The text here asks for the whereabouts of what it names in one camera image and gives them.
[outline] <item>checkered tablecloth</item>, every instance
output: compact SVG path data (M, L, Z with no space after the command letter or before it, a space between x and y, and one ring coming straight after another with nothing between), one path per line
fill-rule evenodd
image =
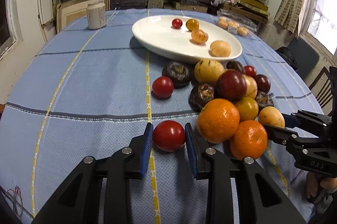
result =
M161 14L216 23L209 14L164 9L109 11L107 26L99 30L89 30L81 18L42 48L13 87L0 122L0 185L20 187L28 212L24 224L85 156L112 155L143 134L148 121L195 126L197 113L188 104L191 85L176 89L168 100L150 95L168 60L142 47L131 28L145 16ZM243 47L237 60L270 78L281 112L322 113L301 78L266 43L257 36L237 38ZM223 151L222 145L215 147ZM193 179L186 149L163 153L154 148L151 157L147 176L131 181L134 223L204 223L207 181ZM258 162L308 220L313 207L304 197L305 172L294 167L293 157L269 142ZM234 204L237 214L235 194Z

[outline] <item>mandarin orange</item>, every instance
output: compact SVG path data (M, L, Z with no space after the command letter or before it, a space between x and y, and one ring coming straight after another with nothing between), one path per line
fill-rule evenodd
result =
M230 139L237 130L240 114L228 100L214 99L201 110L197 129L210 143L221 143Z
M268 136L263 125L255 120L246 120L239 124L230 139L230 151L237 159L257 159L266 150L267 144Z

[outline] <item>eyeglasses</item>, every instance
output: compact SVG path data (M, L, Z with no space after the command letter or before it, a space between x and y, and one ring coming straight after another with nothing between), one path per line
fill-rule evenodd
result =
M15 186L15 189L8 189L5 192L5 198L8 198L12 203L13 203L13 212L15 213L15 215L18 218L21 218L22 214L23 214L23 204L22 204L22 197L21 197L21 191L20 188L18 186Z

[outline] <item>silver bolt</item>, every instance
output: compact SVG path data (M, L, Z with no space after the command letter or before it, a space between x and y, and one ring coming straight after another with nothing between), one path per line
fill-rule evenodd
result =
M251 157L246 157L245 158L245 163L247 163L247 164L253 164L254 163L254 159L251 158Z
M206 153L208 153L209 155L214 155L215 154L215 149L214 148L207 148L206 149Z
M83 160L83 162L84 162L85 164L92 163L93 161L94 161L94 158L91 157L91 156L85 157L84 160Z
M125 155L128 155L132 152L132 149L130 147L124 147L122 149L122 153L125 154Z

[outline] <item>oval plate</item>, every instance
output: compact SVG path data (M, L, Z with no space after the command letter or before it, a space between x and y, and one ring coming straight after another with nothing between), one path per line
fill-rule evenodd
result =
M183 21L181 29L172 27L172 21L176 18ZM185 25L188 19L191 18L174 15L145 17L134 23L132 32L145 48L175 61L195 64L201 59L210 59L226 62L241 55L242 46L237 38L217 25L202 20L198 20L199 28L208 34L208 41L204 45L191 43L191 32ZM231 48L229 57L210 55L210 45L215 40L229 43Z

